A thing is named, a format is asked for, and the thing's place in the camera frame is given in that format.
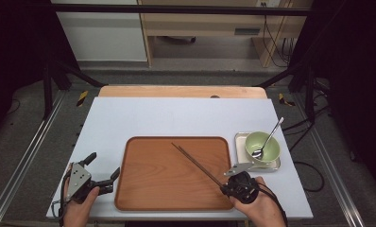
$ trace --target cabinet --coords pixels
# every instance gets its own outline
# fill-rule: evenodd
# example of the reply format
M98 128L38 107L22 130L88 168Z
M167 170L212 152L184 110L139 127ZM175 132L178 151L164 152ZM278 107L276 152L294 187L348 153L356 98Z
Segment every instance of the cabinet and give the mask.
M136 5L135 0L52 0L63 4ZM58 12L76 59L146 61L138 13Z
M256 7L258 0L139 0L142 5ZM281 0L279 8L310 8L312 0ZM263 67L270 64L276 49L274 41L297 38L306 17L263 15L197 15L142 13L141 20L149 64L153 58L152 45L156 36L249 36L259 54Z

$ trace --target tray rim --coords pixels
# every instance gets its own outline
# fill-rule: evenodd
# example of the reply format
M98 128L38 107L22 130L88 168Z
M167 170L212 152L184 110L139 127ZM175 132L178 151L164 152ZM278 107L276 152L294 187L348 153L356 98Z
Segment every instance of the tray rim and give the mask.
M225 148L226 148L226 151L227 151L227 164L228 164L228 167L231 168L231 151L230 151L230 148L229 148L229 143L228 141L222 137L222 136L212 136L212 135L205 135L205 136L200 136L200 135L193 135L193 136L186 136L186 135L176 135L176 136L173 136L173 135L170 135L170 136L167 136L167 135L154 135L154 136L151 136L151 135L138 135L138 136L132 136L130 137L127 142L126 142L126 146L124 148L124 155L123 155L123 161L122 161L122 166L121 166L121 173L120 173L120 177L122 175L122 172L123 172L123 169L124 169L124 163L126 161L125 159L125 155L126 155L126 150L128 148L128 143L130 143L131 141L133 141L134 139L172 139L172 138L176 138L176 139L218 139L220 141L223 142ZM116 188L119 187L119 183L120 183L120 178L117 182L117 186ZM117 199L119 198L119 190L116 189L116 192L115 192L115 196L114 196L114 200L113 200L113 204L114 206L119 210L119 211L129 211L129 212L133 212L133 211L139 211L139 212L147 212L147 211L152 211L152 210L149 210L149 209L125 209L125 208L120 208L119 207L119 204L117 202ZM221 210L231 210L233 208L233 205L231 204L231 206L229 206L228 208L214 208L215 211L221 211ZM180 211L203 211L203 210L209 210L207 208L197 208L197 209L194 209L194 208L187 208L187 209L184 209L184 208L180 208L180 209L161 209L161 210L158 210L158 211L176 211L176 212L180 212Z

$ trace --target wall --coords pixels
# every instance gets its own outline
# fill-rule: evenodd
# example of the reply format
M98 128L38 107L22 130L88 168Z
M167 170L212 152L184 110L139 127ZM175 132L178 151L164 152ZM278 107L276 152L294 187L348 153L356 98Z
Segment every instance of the wall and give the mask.
M136 0L52 0L67 4L136 5ZM58 12L78 61L147 61L138 13Z

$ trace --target wooden tray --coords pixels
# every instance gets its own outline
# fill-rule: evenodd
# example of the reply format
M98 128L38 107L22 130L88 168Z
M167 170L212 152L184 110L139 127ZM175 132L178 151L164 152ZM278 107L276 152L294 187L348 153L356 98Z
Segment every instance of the wooden tray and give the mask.
M221 137L132 137L127 141L114 204L122 211L229 210L219 186L171 143L183 147L221 183L231 168Z

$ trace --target wooden board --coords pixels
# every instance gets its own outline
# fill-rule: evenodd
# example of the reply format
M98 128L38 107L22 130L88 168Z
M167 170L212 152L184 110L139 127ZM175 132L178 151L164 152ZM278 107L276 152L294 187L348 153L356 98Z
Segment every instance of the wooden board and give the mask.
M99 96L267 98L264 88L238 86L104 86Z
M132 137L127 141L114 204L122 211L229 210L219 186L172 143L183 147L221 183L231 168L221 137Z

